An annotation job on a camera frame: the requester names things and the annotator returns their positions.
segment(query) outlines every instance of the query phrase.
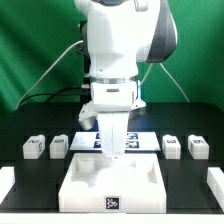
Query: white base platform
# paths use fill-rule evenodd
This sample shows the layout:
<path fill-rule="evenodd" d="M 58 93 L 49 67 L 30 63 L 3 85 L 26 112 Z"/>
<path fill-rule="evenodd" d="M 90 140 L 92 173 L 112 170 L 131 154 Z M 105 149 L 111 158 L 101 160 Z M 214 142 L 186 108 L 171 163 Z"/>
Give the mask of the white base platform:
<path fill-rule="evenodd" d="M 97 132 L 76 132 L 70 150 L 101 151 L 100 138 Z M 128 132 L 126 150 L 160 151 L 155 132 Z"/>
<path fill-rule="evenodd" d="M 75 154 L 59 192 L 60 212 L 166 213 L 156 154 Z"/>

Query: white block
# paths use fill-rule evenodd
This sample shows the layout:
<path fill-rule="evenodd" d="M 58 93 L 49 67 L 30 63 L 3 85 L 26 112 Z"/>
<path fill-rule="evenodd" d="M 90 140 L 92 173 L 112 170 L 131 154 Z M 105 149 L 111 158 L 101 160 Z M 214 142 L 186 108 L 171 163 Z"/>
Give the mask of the white block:
<path fill-rule="evenodd" d="M 190 135 L 188 150 L 194 159 L 208 159 L 209 157 L 209 145 L 202 136 Z"/>
<path fill-rule="evenodd" d="M 224 212 L 224 174 L 219 167 L 209 167 L 207 183 Z"/>
<path fill-rule="evenodd" d="M 163 136 L 162 149 L 166 159 L 180 159 L 181 146 L 177 137 L 170 135 Z"/>
<path fill-rule="evenodd" d="M 45 137 L 43 135 L 31 136 L 23 145 L 24 159 L 38 159 L 45 149 Z"/>
<path fill-rule="evenodd" d="M 166 213 L 156 154 L 75 154 L 59 191 L 60 212 Z"/>
<path fill-rule="evenodd" d="M 2 167 L 0 170 L 0 204 L 15 183 L 14 167 Z"/>
<path fill-rule="evenodd" d="M 68 136 L 55 136 L 50 144 L 50 158 L 64 159 L 68 151 Z"/>

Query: cable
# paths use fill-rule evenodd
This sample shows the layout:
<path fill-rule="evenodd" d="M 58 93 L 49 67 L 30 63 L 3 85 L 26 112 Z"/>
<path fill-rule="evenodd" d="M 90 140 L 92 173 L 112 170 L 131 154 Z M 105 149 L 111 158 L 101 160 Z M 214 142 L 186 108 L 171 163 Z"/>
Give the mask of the cable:
<path fill-rule="evenodd" d="M 72 87 L 67 87 L 67 88 L 64 88 L 64 89 L 61 89 L 59 91 L 57 91 L 56 93 L 52 94 L 46 101 L 45 103 L 49 103 L 53 98 L 55 98 L 58 94 L 58 93 L 64 93 L 66 91 L 70 91 L 70 90 L 73 90 L 73 89 L 76 89 L 76 90 L 81 90 L 82 88 L 80 86 L 72 86 Z"/>
<path fill-rule="evenodd" d="M 79 96 L 80 94 L 74 94 L 74 93 L 38 93 L 38 94 L 33 94 L 30 95 L 24 99 L 21 100 L 21 102 L 18 104 L 18 108 L 21 107 L 21 105 L 26 101 L 29 100 L 30 98 L 37 97 L 37 96 Z"/>
<path fill-rule="evenodd" d="M 19 108 L 19 105 L 21 104 L 21 101 L 23 101 L 23 99 L 26 97 L 26 95 L 31 92 L 41 81 L 43 78 L 46 77 L 46 75 L 55 67 L 55 65 L 57 65 L 57 63 L 71 50 L 73 49 L 75 46 L 79 45 L 83 43 L 82 40 L 72 44 L 70 47 L 68 47 L 64 53 L 62 53 L 62 55 L 50 66 L 50 68 L 39 78 L 39 80 L 20 98 L 18 104 L 16 105 L 16 109 Z"/>
<path fill-rule="evenodd" d="M 145 75 L 144 75 L 144 77 L 143 77 L 142 81 L 140 82 L 140 84 L 139 84 L 138 88 L 140 88 L 140 87 L 144 84 L 145 80 L 148 78 L 148 75 L 149 75 L 149 73 L 151 72 L 152 67 L 153 67 L 153 63 L 152 63 L 152 64 L 150 64 L 150 66 L 149 66 L 149 68 L 148 68 L 147 72 L 145 73 Z"/>
<path fill-rule="evenodd" d="M 182 90 L 182 88 L 179 86 L 179 84 L 176 82 L 176 80 L 172 77 L 172 75 L 170 75 L 170 73 L 166 70 L 166 68 L 163 66 L 162 63 L 160 63 L 160 66 L 162 67 L 162 69 L 165 71 L 165 73 L 171 78 L 171 80 L 175 83 L 175 85 L 178 87 L 178 89 L 181 91 L 181 93 L 183 94 L 184 98 L 186 99 L 186 101 L 188 103 L 190 103 L 187 95 L 185 94 L 185 92 Z"/>

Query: green screen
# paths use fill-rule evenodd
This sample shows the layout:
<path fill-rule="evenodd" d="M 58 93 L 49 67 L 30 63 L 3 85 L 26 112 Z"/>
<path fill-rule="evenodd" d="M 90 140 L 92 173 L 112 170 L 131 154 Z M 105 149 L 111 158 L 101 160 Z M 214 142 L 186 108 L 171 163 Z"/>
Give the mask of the green screen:
<path fill-rule="evenodd" d="M 224 110 L 224 1 L 169 3 L 178 45 L 164 66 L 191 102 L 212 103 Z M 0 1 L 0 119 L 14 111 L 21 96 L 81 39 L 78 24 L 84 19 L 73 0 Z M 140 79 L 148 66 L 138 64 Z M 83 74 L 83 58 L 72 50 L 30 94 L 81 85 Z M 142 96 L 147 102 L 185 102 L 159 65 L 154 65 Z"/>

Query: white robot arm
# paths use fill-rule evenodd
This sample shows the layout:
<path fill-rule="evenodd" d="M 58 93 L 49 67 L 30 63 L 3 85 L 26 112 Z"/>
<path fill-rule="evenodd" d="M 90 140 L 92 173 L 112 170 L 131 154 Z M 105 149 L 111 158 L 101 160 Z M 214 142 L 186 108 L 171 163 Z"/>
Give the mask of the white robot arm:
<path fill-rule="evenodd" d="M 136 62 L 160 63 L 175 50 L 177 32 L 167 0 L 75 0 L 87 17 L 85 46 L 91 66 L 92 101 L 79 122 L 98 120 L 105 156 L 123 155 L 131 110 L 140 99 Z"/>

